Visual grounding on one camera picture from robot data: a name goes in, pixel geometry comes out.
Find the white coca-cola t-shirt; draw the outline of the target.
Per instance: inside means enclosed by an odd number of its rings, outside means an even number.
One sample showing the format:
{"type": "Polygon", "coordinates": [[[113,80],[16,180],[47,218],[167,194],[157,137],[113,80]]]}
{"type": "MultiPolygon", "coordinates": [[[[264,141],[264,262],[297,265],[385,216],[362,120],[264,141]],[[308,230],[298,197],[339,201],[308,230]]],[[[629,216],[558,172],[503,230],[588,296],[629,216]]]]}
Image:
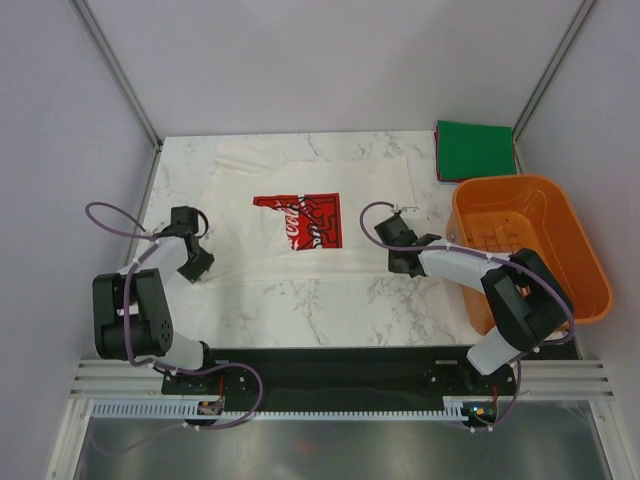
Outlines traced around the white coca-cola t-shirt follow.
{"type": "Polygon", "coordinates": [[[391,208],[416,204],[403,157],[294,160],[271,142],[226,141],[198,207],[211,222],[202,242],[212,284],[386,276],[388,253],[362,233],[391,208]],[[391,207],[382,207],[382,202],[391,207]]]}

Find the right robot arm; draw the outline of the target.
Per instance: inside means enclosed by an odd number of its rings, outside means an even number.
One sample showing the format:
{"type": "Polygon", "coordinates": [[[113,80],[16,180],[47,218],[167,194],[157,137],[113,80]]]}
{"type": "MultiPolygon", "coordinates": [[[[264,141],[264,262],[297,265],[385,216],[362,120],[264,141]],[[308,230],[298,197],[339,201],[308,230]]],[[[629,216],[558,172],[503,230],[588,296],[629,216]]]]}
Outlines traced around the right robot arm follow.
{"type": "Polygon", "coordinates": [[[407,254],[427,276],[440,277],[482,293],[494,326],[467,353],[458,381],[467,392],[483,392],[494,372],[540,347],[558,328],[574,333],[573,306],[542,258],[523,248],[508,254],[455,245],[439,236],[418,239],[406,227],[380,236],[386,248],[407,254]]]}

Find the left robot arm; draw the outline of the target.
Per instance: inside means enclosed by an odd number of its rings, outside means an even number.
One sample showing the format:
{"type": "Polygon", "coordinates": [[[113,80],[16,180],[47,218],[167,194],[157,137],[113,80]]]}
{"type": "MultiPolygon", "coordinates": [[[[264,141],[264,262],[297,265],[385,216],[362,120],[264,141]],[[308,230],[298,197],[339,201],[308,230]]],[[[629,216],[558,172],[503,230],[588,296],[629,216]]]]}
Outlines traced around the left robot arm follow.
{"type": "Polygon", "coordinates": [[[94,343],[100,358],[185,372],[185,382],[198,393],[216,388],[218,367],[204,360],[203,342],[177,333],[165,292],[170,280],[193,284],[212,267],[214,256],[199,240],[194,229],[167,227],[129,265],[93,280],[94,343]]]}

